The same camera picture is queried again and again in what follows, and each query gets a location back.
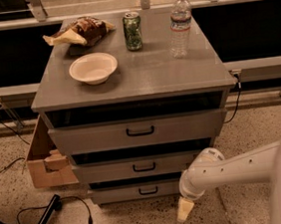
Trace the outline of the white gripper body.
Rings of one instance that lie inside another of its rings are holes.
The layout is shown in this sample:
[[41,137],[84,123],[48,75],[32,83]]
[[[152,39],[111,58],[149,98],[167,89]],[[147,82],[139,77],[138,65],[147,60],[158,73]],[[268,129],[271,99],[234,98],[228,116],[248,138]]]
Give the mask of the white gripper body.
[[205,148],[194,162],[181,174],[179,191],[181,196],[189,200],[197,200],[205,192],[202,179],[207,170],[204,166],[210,162],[224,160],[224,155],[213,147]]

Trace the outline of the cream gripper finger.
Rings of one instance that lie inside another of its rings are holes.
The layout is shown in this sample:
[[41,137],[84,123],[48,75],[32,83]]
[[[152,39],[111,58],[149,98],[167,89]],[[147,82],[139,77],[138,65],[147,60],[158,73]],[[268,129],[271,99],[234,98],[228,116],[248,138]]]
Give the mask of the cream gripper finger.
[[183,223],[187,220],[188,215],[191,213],[191,210],[194,206],[194,202],[186,199],[184,197],[180,197],[178,199],[178,206],[177,206],[177,216],[176,220]]

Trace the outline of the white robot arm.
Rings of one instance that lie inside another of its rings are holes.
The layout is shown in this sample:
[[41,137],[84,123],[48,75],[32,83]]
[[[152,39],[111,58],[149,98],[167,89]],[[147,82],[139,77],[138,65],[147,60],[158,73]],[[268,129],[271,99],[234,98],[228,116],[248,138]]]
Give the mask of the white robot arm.
[[281,139],[228,159],[219,150],[206,148],[180,176],[176,220],[186,220],[207,189],[268,181],[270,224],[281,224]]

